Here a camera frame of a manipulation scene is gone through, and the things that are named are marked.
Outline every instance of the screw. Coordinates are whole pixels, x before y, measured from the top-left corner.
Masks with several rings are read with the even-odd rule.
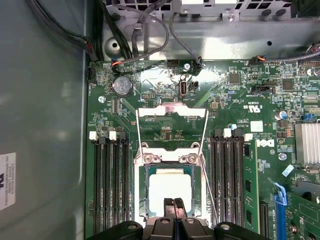
[[[196,221],[193,220],[192,218],[188,218],[187,220],[185,220],[187,224],[194,224]]]
[[[235,15],[234,14],[230,14],[228,16],[228,20],[229,20],[229,22],[232,22],[233,20],[235,20]]]
[[[128,229],[136,229],[136,228],[137,228],[136,225],[129,225],[129,226],[128,226]]]
[[[283,152],[279,153],[278,158],[279,158],[279,160],[284,161],[287,159],[287,154],[285,154]]]
[[[191,68],[190,64],[189,63],[186,63],[183,65],[183,69],[186,70],[186,71],[189,71]]]
[[[152,156],[150,154],[147,154],[143,157],[143,160],[145,163],[149,164],[152,162]]]
[[[161,219],[161,223],[163,223],[163,224],[168,224],[168,223],[169,223],[169,220],[168,220],[168,219]]]
[[[226,230],[226,231],[228,231],[228,230],[231,229],[230,226],[227,225],[227,224],[222,224],[220,227],[221,227],[223,230]]]
[[[98,101],[99,101],[99,103],[103,104],[106,101],[106,97],[100,96],[100,97],[98,97]]]
[[[196,162],[197,158],[195,155],[190,155],[188,157],[188,162],[191,163],[191,164],[194,164]]]

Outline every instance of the integrated circuit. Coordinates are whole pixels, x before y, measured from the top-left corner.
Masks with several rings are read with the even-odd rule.
[[[240,84],[240,74],[239,73],[230,73],[229,74],[229,83],[230,84]]]
[[[282,89],[286,91],[291,91],[294,89],[294,80],[293,79],[283,79],[282,80]]]

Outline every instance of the wire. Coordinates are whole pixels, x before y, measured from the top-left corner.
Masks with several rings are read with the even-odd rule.
[[[174,30],[174,20],[175,20],[175,16],[177,15],[176,12],[174,12],[172,14],[172,16],[170,17],[170,21],[169,21],[169,29],[170,32],[172,34],[172,36],[174,37],[174,39],[194,58],[195,62],[197,64],[201,64],[199,58],[197,57],[197,55],[194,53],[194,51],[192,51],[181,39],[180,37],[176,34],[175,30]]]
[[[162,46],[160,46],[160,47],[158,47],[156,49],[153,49],[153,50],[151,50],[151,51],[149,51],[149,52],[147,52],[147,53],[145,53],[145,54],[143,54],[141,56],[136,56],[136,57],[133,57],[133,58],[130,58],[130,59],[123,60],[122,64],[130,63],[130,62],[138,61],[139,59],[147,58],[150,55],[161,51],[162,49],[164,49],[167,46],[168,41],[169,41],[169,31],[168,31],[168,28],[166,27],[166,25],[161,20],[159,20],[158,18],[156,18],[154,16],[149,15],[148,13],[146,13],[144,11],[140,11],[140,10],[137,10],[135,8],[131,8],[131,7],[128,7],[128,6],[123,6],[123,5],[119,5],[119,4],[115,4],[115,3],[112,3],[112,6],[114,6],[117,9],[123,9],[123,10],[132,11],[134,13],[137,13],[137,14],[140,14],[140,15],[144,16],[145,18],[151,18],[152,20],[154,20],[154,21],[158,22],[159,24],[161,24],[161,26],[165,30],[165,41],[164,41]]]
[[[39,22],[69,43],[85,50],[92,61],[98,60],[93,45],[87,36],[80,35],[63,27],[38,0],[26,0]]]
[[[102,32],[104,23],[104,13],[99,5],[100,0],[95,0],[93,16],[93,39],[94,48],[99,61],[104,61],[104,52],[102,48]]]
[[[318,50],[314,53],[303,55],[303,56],[296,56],[296,57],[289,57],[289,58],[269,58],[269,59],[266,58],[264,62],[265,63],[268,63],[268,62],[296,62],[299,60],[311,59],[311,58],[317,57],[319,55],[320,55],[320,50]]]
[[[147,14],[150,14],[153,11],[160,9],[163,5],[166,4],[166,2],[167,2],[167,0],[158,0],[154,3],[152,3],[151,5],[149,5],[144,12]],[[145,17],[141,15],[136,23],[142,24],[142,27],[143,27],[144,21],[145,21]],[[139,33],[140,33],[140,30],[134,29],[132,36],[131,36],[132,53],[133,53],[134,57],[139,56],[139,51],[138,51],[138,46],[137,46],[137,36],[139,35]]]
[[[130,50],[129,44],[124,36],[124,34],[120,31],[118,26],[116,25],[115,21],[111,17],[106,4],[103,2],[103,0],[99,0],[100,7],[103,11],[106,23],[108,24],[116,42],[118,43],[120,47],[121,56],[124,59],[131,59],[133,57],[132,52]]]

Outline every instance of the capacitor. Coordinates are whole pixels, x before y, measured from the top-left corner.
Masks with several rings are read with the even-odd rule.
[[[230,124],[228,125],[228,127],[229,127],[231,130],[235,130],[235,129],[237,129],[237,124],[230,123]]]
[[[285,154],[283,152],[279,153],[278,159],[281,160],[281,161],[287,160],[287,154]]]
[[[283,119],[287,119],[288,114],[286,111],[276,111],[274,118],[278,121],[283,120]]]
[[[114,80],[111,88],[119,97],[127,97],[132,93],[134,84],[128,77],[119,76],[116,80]]]

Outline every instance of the pcie slot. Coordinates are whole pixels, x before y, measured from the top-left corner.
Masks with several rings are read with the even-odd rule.
[[[122,221],[129,220],[129,146],[122,142]]]
[[[260,216],[260,234],[269,238],[269,209],[268,203],[265,201],[259,202],[259,216]]]
[[[112,206],[113,206],[113,226],[119,224],[120,210],[120,139],[117,138],[116,143],[112,145],[112,164],[113,164],[113,190],[112,190]]]
[[[236,224],[243,227],[244,220],[244,169],[243,169],[243,137],[242,139],[235,138],[234,141],[234,164],[236,166],[236,184],[235,184],[235,196],[238,201],[235,206]]]

